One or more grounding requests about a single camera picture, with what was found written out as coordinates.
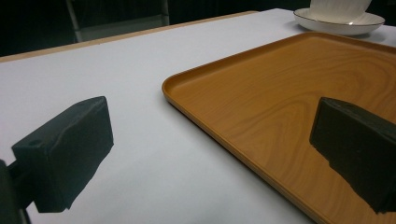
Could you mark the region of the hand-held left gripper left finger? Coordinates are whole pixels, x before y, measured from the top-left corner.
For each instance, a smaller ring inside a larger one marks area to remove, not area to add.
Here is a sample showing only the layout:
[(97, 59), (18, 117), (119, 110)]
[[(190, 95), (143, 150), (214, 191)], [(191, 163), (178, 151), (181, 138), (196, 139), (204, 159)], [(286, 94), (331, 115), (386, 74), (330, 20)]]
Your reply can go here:
[(104, 96), (68, 107), (13, 147), (19, 201), (40, 213), (71, 207), (113, 147)]

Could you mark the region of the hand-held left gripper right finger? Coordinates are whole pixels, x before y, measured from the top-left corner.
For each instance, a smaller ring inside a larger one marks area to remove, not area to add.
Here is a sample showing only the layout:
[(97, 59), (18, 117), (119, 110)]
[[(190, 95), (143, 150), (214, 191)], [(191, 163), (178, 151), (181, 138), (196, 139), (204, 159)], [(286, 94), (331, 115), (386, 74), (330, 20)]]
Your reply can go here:
[(396, 124), (322, 97), (309, 142), (376, 213), (396, 212)]

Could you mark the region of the wooden tray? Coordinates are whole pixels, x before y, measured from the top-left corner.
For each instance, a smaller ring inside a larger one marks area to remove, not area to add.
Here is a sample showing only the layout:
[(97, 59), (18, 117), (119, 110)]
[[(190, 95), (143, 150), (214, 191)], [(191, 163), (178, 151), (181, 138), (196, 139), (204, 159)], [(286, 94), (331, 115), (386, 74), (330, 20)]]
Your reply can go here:
[(166, 100), (319, 224), (396, 224), (309, 143), (321, 97), (396, 123), (396, 48), (304, 33), (169, 77)]

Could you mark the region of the white saucer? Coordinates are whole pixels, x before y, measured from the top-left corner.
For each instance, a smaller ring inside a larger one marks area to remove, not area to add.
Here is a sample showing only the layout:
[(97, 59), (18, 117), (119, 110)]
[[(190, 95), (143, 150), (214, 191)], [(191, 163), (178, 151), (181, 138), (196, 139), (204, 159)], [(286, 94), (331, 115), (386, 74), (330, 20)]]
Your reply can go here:
[(309, 8), (297, 9), (293, 15), (296, 22), (308, 30), (336, 35), (364, 35), (385, 23), (384, 18), (371, 13), (363, 13), (357, 19), (343, 23), (319, 21), (311, 14)]

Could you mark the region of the metal stand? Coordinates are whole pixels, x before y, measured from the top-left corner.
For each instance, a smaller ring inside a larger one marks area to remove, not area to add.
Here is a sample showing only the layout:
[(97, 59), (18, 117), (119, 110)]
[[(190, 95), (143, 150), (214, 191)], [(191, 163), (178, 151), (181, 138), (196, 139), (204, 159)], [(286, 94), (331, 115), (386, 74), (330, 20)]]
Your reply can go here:
[(64, 0), (77, 42), (170, 24), (168, 0)]

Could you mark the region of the white cup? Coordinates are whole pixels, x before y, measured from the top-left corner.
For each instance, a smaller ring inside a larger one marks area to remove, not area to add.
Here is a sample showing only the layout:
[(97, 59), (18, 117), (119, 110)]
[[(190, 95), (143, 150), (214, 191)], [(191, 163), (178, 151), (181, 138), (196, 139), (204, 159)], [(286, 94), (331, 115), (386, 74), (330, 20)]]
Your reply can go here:
[(310, 13), (319, 21), (346, 23), (361, 16), (372, 0), (311, 0)]

